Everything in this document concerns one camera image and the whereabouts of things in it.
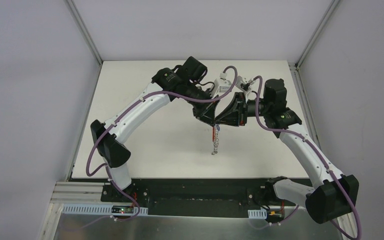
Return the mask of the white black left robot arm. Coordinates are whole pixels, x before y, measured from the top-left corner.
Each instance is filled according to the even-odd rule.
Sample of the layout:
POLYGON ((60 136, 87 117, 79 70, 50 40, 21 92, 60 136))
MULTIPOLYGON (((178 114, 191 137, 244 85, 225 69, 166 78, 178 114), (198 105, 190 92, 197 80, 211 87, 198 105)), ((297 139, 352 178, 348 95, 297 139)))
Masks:
POLYGON ((129 201, 133 195, 133 189, 129 186, 132 179, 127 167, 131 152, 125 142, 153 113, 181 95, 192 105, 196 119, 214 126, 218 102, 210 102, 210 91, 197 86, 207 71, 208 68, 192 56, 173 69, 160 69, 142 93, 117 116, 105 122, 96 119, 91 123, 93 150, 103 157, 109 179, 116 185, 113 195, 120 202, 129 201))

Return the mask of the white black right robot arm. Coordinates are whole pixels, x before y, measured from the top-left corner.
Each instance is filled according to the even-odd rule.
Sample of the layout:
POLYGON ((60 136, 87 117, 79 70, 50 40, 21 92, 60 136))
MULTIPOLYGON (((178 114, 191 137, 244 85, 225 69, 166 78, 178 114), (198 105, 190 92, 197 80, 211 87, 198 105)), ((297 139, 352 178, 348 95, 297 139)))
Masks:
POLYGON ((311 182, 311 186, 306 186, 284 176, 271 178, 263 192, 265 202, 276 205, 284 200, 305 207, 318 224, 357 213, 359 181, 339 170, 310 138, 302 120, 287 107, 283 79, 263 81, 257 76, 251 81, 238 78, 230 83, 222 78, 221 82, 212 91, 216 100, 233 87, 240 91, 215 118, 215 124, 241 127, 254 117, 264 130, 274 133, 289 148, 311 182))

